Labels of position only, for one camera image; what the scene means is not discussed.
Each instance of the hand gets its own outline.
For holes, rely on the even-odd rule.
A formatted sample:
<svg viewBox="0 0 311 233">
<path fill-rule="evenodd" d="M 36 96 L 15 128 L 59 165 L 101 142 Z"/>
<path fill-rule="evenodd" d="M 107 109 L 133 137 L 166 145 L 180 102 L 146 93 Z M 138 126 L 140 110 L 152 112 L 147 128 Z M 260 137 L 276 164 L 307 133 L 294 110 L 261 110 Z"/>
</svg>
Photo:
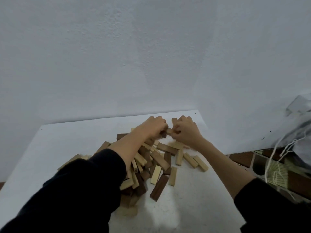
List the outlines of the hand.
<svg viewBox="0 0 311 233">
<path fill-rule="evenodd" d="M 181 116 L 173 126 L 171 137 L 195 149 L 195 145 L 203 138 L 196 123 L 191 117 Z"/>
<path fill-rule="evenodd" d="M 160 136 L 162 130 L 167 130 L 169 126 L 166 123 L 166 120 L 162 116 L 154 118 L 153 116 L 149 117 L 145 122 L 135 128 L 139 130 L 146 136 L 146 139 L 157 139 Z"/>
</svg>

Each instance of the white wall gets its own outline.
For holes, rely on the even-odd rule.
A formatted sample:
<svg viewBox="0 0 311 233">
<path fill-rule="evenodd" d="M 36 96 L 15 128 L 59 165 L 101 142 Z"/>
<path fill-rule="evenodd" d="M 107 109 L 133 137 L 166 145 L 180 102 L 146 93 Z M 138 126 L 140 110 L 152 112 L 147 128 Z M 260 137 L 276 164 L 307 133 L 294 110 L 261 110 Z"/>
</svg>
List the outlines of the white wall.
<svg viewBox="0 0 311 233">
<path fill-rule="evenodd" d="M 0 181 L 40 125 L 60 121 L 198 108 L 223 152 L 269 147 L 286 106 L 311 92 L 310 8 L 0 0 Z"/>
</svg>

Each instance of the pile of wooden blocks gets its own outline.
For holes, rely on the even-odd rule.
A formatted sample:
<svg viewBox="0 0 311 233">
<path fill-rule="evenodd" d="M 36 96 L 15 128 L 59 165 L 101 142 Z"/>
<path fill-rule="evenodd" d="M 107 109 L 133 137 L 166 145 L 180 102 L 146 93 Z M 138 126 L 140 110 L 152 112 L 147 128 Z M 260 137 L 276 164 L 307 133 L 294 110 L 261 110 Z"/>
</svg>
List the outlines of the pile of wooden blocks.
<svg viewBox="0 0 311 233">
<path fill-rule="evenodd" d="M 175 124 L 177 118 L 173 118 L 172 122 Z M 165 138 L 166 135 L 171 135 L 172 132 L 173 130 L 169 128 L 162 132 L 161 135 Z M 127 133 L 118 134 L 117 141 L 126 135 Z M 105 141 L 95 154 L 109 146 L 110 143 Z M 120 207 L 116 210 L 116 214 L 122 216 L 137 215 L 138 209 L 136 203 L 139 198 L 147 192 L 144 183 L 149 178 L 150 183 L 155 185 L 150 194 L 150 198 L 154 201 L 158 201 L 167 182 L 169 182 L 169 185 L 175 186 L 177 168 L 171 166 L 171 156 L 176 156 L 176 165 L 178 166 L 182 165 L 182 160 L 185 158 L 193 168 L 200 167 L 203 172 L 208 170 L 208 166 L 199 156 L 190 156 L 188 153 L 183 153 L 183 149 L 189 149 L 189 147 L 177 141 L 167 145 L 160 143 L 158 140 L 153 141 L 148 139 L 145 141 L 136 153 L 134 160 L 132 160 L 132 166 L 127 170 L 126 178 L 120 186 L 121 202 Z M 78 154 L 62 167 L 77 158 L 88 159 L 89 157 L 90 156 L 81 156 Z"/>
</svg>

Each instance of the white table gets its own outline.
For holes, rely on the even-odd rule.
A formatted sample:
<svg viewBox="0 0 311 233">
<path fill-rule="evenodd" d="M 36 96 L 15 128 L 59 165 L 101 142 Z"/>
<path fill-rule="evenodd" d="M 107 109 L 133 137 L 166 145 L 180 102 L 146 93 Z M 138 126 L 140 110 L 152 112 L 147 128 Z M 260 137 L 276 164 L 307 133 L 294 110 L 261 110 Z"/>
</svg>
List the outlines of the white table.
<svg viewBox="0 0 311 233">
<path fill-rule="evenodd" d="M 202 134 L 210 136 L 198 110 L 153 114 L 155 117 L 159 115 L 167 120 L 170 127 L 171 118 L 191 116 Z M 130 132 L 149 116 L 41 126 L 0 192 L 0 227 L 16 216 L 26 201 L 71 157 L 77 153 L 93 154 L 104 141 L 116 141 L 118 133 Z M 161 142 L 166 144 L 171 139 L 168 136 Z M 229 193 L 211 167 L 203 173 L 183 160 L 183 165 L 178 166 L 175 187 L 167 185 L 158 202 L 149 197 L 154 187 L 150 180 L 147 187 L 148 192 L 138 202 L 138 215 L 128 219 L 113 213 L 110 232 L 240 232 L 239 228 L 244 224 Z"/>
</svg>

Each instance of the black sleeve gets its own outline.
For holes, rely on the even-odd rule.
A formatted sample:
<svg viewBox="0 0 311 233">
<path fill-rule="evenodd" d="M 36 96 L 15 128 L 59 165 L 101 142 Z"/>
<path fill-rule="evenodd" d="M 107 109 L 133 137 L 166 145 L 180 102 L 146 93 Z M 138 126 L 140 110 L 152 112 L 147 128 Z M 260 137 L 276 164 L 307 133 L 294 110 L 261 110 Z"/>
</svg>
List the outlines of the black sleeve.
<svg viewBox="0 0 311 233">
<path fill-rule="evenodd" d="M 124 161 L 110 149 L 77 159 L 46 181 L 0 232 L 108 232 L 125 176 Z"/>
<path fill-rule="evenodd" d="M 246 224 L 241 232 L 299 232 L 307 226 L 311 212 L 305 203 L 294 204 L 256 178 L 243 187 L 234 199 Z"/>
</svg>

